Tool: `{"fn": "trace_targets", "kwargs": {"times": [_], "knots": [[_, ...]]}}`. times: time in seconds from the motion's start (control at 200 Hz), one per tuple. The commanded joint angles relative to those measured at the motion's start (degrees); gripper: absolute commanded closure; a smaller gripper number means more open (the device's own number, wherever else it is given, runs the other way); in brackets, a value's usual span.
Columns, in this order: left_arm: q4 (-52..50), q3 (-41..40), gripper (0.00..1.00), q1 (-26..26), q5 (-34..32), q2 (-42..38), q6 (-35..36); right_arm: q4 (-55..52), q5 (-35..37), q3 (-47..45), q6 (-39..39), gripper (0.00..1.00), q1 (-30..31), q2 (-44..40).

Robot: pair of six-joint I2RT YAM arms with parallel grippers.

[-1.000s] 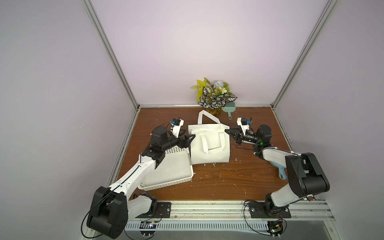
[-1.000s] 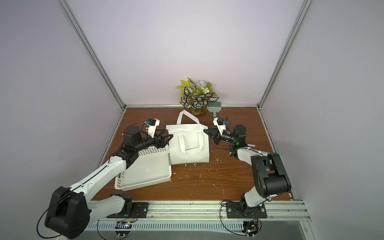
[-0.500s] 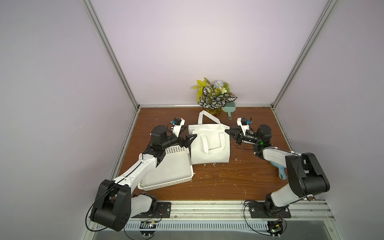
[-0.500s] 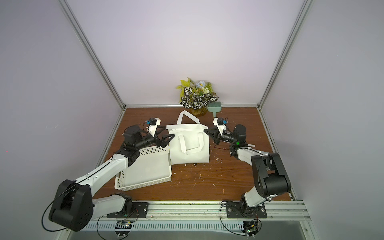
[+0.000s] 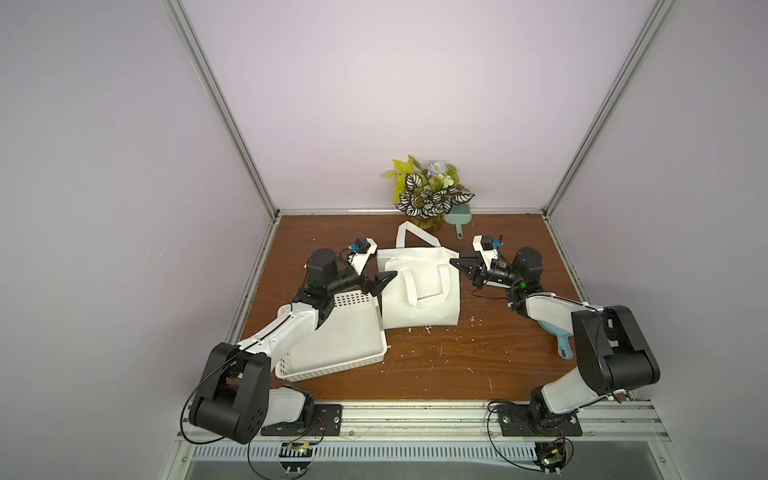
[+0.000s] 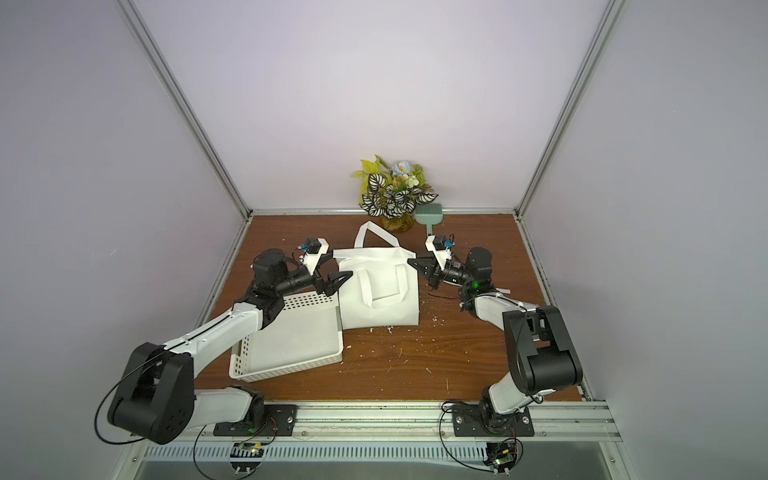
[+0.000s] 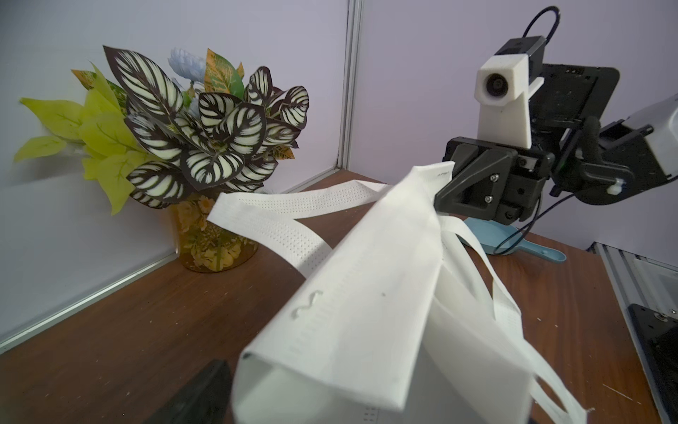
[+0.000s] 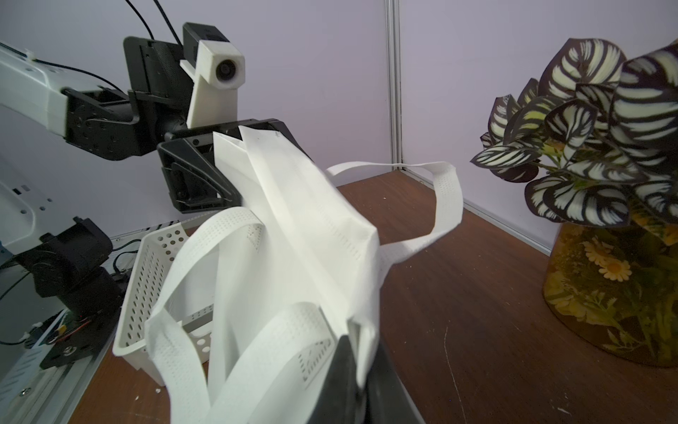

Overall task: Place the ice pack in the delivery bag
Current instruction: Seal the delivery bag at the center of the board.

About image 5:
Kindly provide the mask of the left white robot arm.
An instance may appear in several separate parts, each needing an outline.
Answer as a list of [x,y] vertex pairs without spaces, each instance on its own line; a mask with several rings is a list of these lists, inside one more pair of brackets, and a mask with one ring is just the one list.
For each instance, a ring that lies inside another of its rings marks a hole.
[[188,422],[243,445],[273,425],[288,435],[309,433],[315,424],[314,395],[294,387],[273,388],[275,366],[326,322],[338,294],[358,289],[376,297],[397,276],[395,271],[373,278],[364,273],[377,251],[373,239],[358,238],[348,250],[347,256],[329,248],[314,251],[286,312],[254,335],[212,349],[199,384],[182,407],[180,428]]

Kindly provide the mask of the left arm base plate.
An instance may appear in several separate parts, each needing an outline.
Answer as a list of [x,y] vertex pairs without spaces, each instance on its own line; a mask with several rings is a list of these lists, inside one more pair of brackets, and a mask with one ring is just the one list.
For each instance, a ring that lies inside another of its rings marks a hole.
[[343,419],[343,406],[341,404],[320,403],[314,404],[312,412],[305,410],[294,422],[281,422],[269,426],[263,426],[262,436],[302,437],[302,436],[330,436],[340,435]]

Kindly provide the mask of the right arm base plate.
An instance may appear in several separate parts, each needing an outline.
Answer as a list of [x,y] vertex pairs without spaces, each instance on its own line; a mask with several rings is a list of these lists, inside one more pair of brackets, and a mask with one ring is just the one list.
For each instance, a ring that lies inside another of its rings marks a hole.
[[581,437],[575,413],[551,414],[539,406],[501,403],[493,406],[504,437]]

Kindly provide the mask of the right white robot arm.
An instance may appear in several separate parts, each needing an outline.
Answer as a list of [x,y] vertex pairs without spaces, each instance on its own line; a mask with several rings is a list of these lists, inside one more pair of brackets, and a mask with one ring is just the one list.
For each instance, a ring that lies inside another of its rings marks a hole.
[[475,256],[450,264],[479,289],[504,289],[513,311],[557,337],[562,358],[577,360],[570,372],[533,390],[526,409],[530,424],[553,428],[582,407],[659,381],[659,364],[629,308],[594,306],[546,292],[540,252],[523,247],[507,261],[499,246],[483,241]]

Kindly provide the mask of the white insulated delivery bag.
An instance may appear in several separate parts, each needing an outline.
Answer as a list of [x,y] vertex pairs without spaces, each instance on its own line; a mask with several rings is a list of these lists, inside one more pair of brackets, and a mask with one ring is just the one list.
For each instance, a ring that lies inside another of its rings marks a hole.
[[385,330],[456,326],[460,316],[460,274],[451,262],[459,254],[415,224],[399,225],[396,244],[377,253],[377,266],[396,273],[381,293]]

